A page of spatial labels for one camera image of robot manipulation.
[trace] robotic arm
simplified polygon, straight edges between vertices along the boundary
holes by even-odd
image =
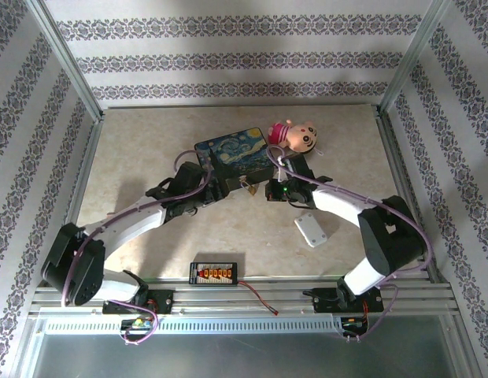
[[[292,155],[285,162],[290,171],[314,179],[301,155]],[[142,233],[179,215],[193,215],[200,207],[228,195],[223,181],[213,177],[200,193],[174,199],[197,188],[203,176],[204,171],[199,165],[185,162],[176,177],[163,181],[147,191],[134,205],[114,214],[114,222],[109,226],[105,226],[109,223],[106,219],[82,228],[74,224],[63,226],[43,264],[43,279],[63,291],[75,251],[85,243],[74,274],[69,277],[68,301],[81,306],[92,298],[113,299],[141,306],[146,301],[147,285],[130,272],[105,270],[104,261],[118,247]],[[328,182],[331,179],[322,176],[318,181]],[[331,212],[360,228],[365,258],[338,281],[337,296],[341,308],[418,258],[426,249],[421,236],[402,219],[379,207],[356,202],[343,193],[288,177],[282,182],[270,180],[265,195],[268,201],[299,202],[310,209]],[[402,198],[392,196],[383,203],[412,219]],[[389,232],[387,226],[396,229]]]

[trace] wall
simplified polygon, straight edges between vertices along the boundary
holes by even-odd
[[[0,376],[65,222],[93,121],[21,0],[0,1]]]
[[[46,0],[101,106],[379,103],[431,0]]]
[[[488,376],[488,1],[450,4],[390,119],[438,267]]]

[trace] circuit board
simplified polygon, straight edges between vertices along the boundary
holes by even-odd
[[[192,285],[236,285],[237,263],[192,262],[190,280]]]

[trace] toy face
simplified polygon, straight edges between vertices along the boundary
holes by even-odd
[[[309,152],[317,142],[317,130],[312,122],[305,122],[290,128],[287,134],[290,148],[295,152]]]

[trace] floor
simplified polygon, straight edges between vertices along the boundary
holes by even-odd
[[[78,224],[101,220],[172,176],[172,163],[194,144],[252,127],[311,120],[317,148],[307,155],[318,176],[385,198],[396,193],[370,106],[270,106],[111,109],[105,114]],[[364,256],[360,232],[330,213],[314,212],[328,241],[311,248],[294,224],[306,210],[266,202],[264,185],[240,189],[195,217],[172,220],[122,246],[105,263],[144,278],[188,276],[195,261],[237,261],[240,276],[326,276],[346,273]]]

